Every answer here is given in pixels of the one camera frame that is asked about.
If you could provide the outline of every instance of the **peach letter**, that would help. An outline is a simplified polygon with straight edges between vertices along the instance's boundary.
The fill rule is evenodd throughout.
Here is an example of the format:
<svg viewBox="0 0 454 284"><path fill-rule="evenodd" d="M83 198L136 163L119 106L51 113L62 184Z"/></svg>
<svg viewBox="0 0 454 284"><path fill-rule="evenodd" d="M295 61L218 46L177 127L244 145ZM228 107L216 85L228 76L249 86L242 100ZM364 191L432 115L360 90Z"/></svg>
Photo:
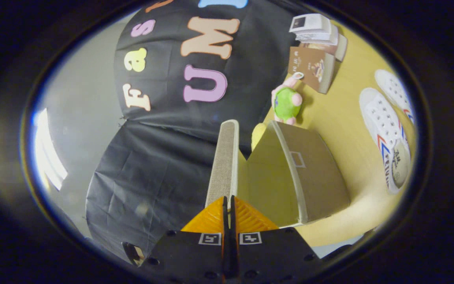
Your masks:
<svg viewBox="0 0 454 284"><path fill-rule="evenodd" d="M155 4L153 4L152 6L148 7L145 9L145 13L148 13L149 11L152 11L153 9L157 9L159 7L162 7L162 6L166 6L167 4L173 2L174 0L166 0L166 1L162 1L162 2L157 2Z"/></svg>
<svg viewBox="0 0 454 284"><path fill-rule="evenodd" d="M202 33L200 36L185 40L182 43L182 56L187 56L192 52L203 52L210 54L218 54L222 59L227 59L231 56L232 46L213 45L215 43L223 43L232 40L232 36L219 32L226 31L229 34L234 34L238 31L238 19L220 20L220 19L203 19L193 17L190 19L188 28Z"/></svg>

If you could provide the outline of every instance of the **green plush toy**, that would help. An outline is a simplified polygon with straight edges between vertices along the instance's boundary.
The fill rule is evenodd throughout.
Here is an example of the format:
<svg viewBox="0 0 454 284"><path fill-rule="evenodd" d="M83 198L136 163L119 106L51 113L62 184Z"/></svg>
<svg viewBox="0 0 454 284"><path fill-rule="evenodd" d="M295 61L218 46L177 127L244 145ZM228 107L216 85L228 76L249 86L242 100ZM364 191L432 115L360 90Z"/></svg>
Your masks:
<svg viewBox="0 0 454 284"><path fill-rule="evenodd" d="M295 124L295 117L301 111L302 97L293 87L303 76L304 74L301 72L296 72L283 84L272 90L271 103L274 109L274 120L290 125Z"/></svg>

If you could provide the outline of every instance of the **white sneaker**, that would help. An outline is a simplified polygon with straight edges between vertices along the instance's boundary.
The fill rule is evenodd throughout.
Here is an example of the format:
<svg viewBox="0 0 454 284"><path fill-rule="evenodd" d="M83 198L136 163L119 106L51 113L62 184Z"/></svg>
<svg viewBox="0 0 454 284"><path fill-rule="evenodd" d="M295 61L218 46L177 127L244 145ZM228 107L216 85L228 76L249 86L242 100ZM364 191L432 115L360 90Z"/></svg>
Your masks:
<svg viewBox="0 0 454 284"><path fill-rule="evenodd" d="M413 108L400 80L392 73L382 69L376 70L374 77L391 103L398 106L414 124Z"/></svg>
<svg viewBox="0 0 454 284"><path fill-rule="evenodd" d="M383 158L388 191L397 194L409 175L409 145L395 110L385 97L373 88L360 93L360 110L364 123Z"/></svg>

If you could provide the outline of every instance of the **brown book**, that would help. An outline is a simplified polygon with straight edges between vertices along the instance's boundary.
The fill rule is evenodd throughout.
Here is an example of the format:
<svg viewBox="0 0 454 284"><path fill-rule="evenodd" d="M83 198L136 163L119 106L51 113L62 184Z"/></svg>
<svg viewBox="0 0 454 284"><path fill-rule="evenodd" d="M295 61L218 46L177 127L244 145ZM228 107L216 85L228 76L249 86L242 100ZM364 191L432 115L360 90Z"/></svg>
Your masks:
<svg viewBox="0 0 454 284"><path fill-rule="evenodd" d="M334 71L335 58L323 50L306 47L290 47L288 72L302 72L303 83L317 92L327 93Z"/></svg>

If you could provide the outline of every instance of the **pink letter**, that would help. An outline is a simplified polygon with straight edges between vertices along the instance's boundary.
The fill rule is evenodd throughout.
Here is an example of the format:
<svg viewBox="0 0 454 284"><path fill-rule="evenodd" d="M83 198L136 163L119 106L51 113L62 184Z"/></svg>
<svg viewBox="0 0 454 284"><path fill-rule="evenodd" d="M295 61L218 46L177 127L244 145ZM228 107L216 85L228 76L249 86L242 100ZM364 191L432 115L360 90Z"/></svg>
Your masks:
<svg viewBox="0 0 454 284"><path fill-rule="evenodd" d="M214 80L216 83L213 90L200 90L193 89L191 86L186 85L183 89L183 99L185 102L202 101L202 102L216 102L225 95L227 90L227 78L222 72L207 69L196 69L192 65L187 65L184 71L185 80L190 81L192 78L206 78Z"/></svg>
<svg viewBox="0 0 454 284"><path fill-rule="evenodd" d="M131 31L132 37L137 37L145 34L149 34L153 31L153 26L155 26L155 20L148 20L142 24L137 24L133 27Z"/></svg>

